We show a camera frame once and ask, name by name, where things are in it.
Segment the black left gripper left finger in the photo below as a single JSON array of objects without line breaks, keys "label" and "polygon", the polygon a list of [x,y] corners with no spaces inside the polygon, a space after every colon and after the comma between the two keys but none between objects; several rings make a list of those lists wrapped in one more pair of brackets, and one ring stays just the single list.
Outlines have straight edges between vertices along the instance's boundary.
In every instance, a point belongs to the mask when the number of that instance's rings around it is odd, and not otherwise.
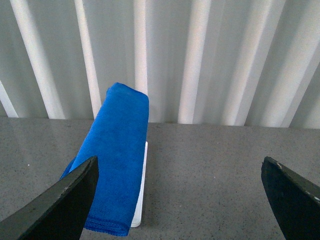
[{"label": "black left gripper left finger", "polygon": [[95,196],[98,158],[90,157],[0,223],[2,240],[78,240]]}]

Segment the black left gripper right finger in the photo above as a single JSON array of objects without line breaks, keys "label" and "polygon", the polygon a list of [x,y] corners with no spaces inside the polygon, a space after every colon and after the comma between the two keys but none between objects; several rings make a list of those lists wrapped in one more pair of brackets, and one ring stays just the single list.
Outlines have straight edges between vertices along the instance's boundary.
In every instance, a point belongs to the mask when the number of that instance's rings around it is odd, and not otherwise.
[{"label": "black left gripper right finger", "polygon": [[277,223],[287,240],[320,238],[320,187],[267,156],[261,180]]}]

